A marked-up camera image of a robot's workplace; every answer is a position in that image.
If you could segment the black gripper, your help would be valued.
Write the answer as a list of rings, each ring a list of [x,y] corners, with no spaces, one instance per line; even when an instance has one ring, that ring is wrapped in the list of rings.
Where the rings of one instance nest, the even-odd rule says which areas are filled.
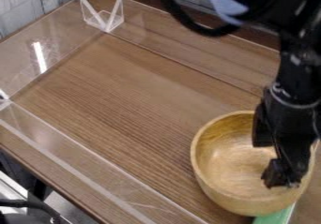
[[[279,158],[270,160],[260,179],[266,188],[299,187],[307,173],[311,144],[316,139],[315,108],[321,97],[314,92],[291,94],[279,83],[263,90],[251,124],[251,145],[275,146]]]

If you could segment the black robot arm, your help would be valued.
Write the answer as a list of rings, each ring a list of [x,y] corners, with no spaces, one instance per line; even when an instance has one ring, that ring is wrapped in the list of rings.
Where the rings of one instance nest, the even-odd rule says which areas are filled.
[[[321,0],[209,0],[223,21],[260,25],[279,36],[279,68],[252,117],[251,143],[275,158],[266,187],[294,187],[306,176],[311,144],[321,140]]]

